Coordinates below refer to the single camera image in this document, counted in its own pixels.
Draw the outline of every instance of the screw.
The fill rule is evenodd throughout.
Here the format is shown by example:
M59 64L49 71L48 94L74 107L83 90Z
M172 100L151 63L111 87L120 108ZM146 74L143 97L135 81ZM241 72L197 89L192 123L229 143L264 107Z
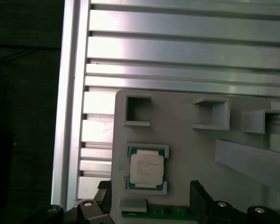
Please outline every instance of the screw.
M262 208L255 208L255 211L257 211L258 213L265 213L266 211Z
M219 202L218 205L219 205L220 207L226 207L226 206L227 206L227 204L226 204L225 202Z
M91 206L91 205L92 205L92 202L85 202L83 205L84 205L84 206Z
M50 209L48 209L48 212L53 212L53 211L56 211L57 210L57 208L50 208Z

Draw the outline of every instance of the dark background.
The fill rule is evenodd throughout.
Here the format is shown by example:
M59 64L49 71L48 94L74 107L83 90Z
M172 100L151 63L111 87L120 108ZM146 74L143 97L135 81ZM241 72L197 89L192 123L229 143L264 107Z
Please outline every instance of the dark background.
M50 204L63 7L63 0L0 0L0 44L51 48L0 66L0 131L13 134L11 161L0 156L0 175L10 180L0 223ZM21 50L0 48L0 57Z

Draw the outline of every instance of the green circuit board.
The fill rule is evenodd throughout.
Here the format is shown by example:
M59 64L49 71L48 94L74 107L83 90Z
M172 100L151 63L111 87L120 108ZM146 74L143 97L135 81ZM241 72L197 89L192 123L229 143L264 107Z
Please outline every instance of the green circuit board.
M167 220L195 220L188 207L147 205L147 212L121 213L124 218L148 218L148 219L167 219Z

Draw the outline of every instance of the square plastic slot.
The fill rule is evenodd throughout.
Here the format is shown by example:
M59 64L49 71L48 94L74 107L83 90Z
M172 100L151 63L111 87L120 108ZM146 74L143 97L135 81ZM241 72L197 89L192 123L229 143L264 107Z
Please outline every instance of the square plastic slot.
M150 126L152 102L149 96L127 96L125 125Z
M243 131L260 134L280 134L280 110L244 112Z
M197 124L193 128L210 130L230 129L230 103L221 98L199 98L197 106Z

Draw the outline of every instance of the metal panel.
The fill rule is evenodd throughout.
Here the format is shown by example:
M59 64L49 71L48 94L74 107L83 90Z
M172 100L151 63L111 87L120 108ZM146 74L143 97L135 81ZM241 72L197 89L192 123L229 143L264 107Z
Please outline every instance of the metal panel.
M93 199L98 191L100 181L108 181L102 177L80 177L78 199Z
M83 112L114 114L116 91L90 91L84 93Z
M82 160L112 160L112 150L98 148L82 148Z
M186 82L181 80L87 76L85 78L85 85L175 91L191 90L200 92L280 97L280 87L235 85L212 82Z
M92 118L83 120L82 142L112 143L114 119Z
M112 7L129 6L280 16L280 0L92 0L91 2L97 6L112 5Z
M136 66L126 64L92 63L87 64L86 74L113 77L161 78L172 80L280 86L280 75L273 75L268 72L253 73L236 70L224 71L214 68L195 68L193 66Z
M84 96L84 76L86 62L86 48L88 36L88 18L90 4L88 0L80 0L77 56L75 67L75 82L72 108L72 123L70 136L70 162L68 177L68 194L66 208L74 206L77 199L80 148L81 148L81 119Z
M81 171L111 173L111 161L81 160Z
M280 48L89 37L87 57L280 70Z
M280 21L226 17L93 10L89 30L280 43Z

